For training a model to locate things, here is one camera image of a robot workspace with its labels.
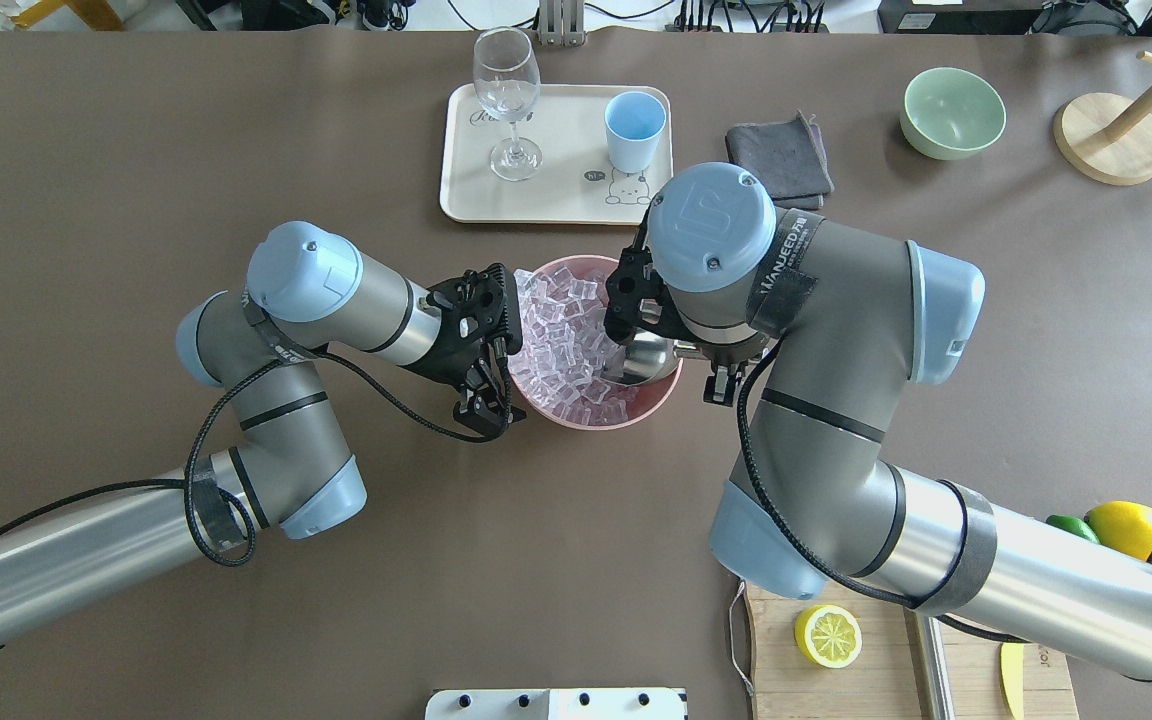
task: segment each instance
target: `wooden cutting board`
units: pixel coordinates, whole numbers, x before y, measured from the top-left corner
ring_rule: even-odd
[[[788,600],[756,585],[745,592],[753,653],[755,720],[919,720],[914,626],[905,611],[828,583],[813,601]],[[794,642],[794,619],[818,602],[846,607],[861,623],[861,657],[842,670],[813,665]],[[1009,720],[998,643],[943,628],[950,690],[960,719]],[[1047,647],[1026,646],[1025,720],[1078,720],[1069,666]]]

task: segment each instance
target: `gray cloth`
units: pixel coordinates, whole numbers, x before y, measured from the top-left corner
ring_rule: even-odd
[[[753,173],[781,209],[819,210],[833,192],[820,128],[801,112],[790,122],[733,127],[727,159]]]

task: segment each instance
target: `metal scoop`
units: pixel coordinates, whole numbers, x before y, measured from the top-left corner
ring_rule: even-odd
[[[599,376],[604,381],[622,386],[657,382],[679,365],[679,357],[673,354],[674,344],[668,338],[644,329],[636,331],[630,342],[608,357]]]

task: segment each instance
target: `wine glass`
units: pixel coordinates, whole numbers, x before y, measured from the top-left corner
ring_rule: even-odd
[[[506,120],[511,132],[492,149],[492,172],[511,182],[533,176],[540,169],[540,146],[518,137],[518,120],[526,118],[540,96],[540,68],[525,32],[499,26],[477,38],[473,91],[486,113]]]

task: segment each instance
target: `yellow knife handle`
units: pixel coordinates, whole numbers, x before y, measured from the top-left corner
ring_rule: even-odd
[[[998,661],[1002,665],[1002,694],[1007,698],[1007,710],[1016,720],[1025,720],[1024,643],[1002,643]]]

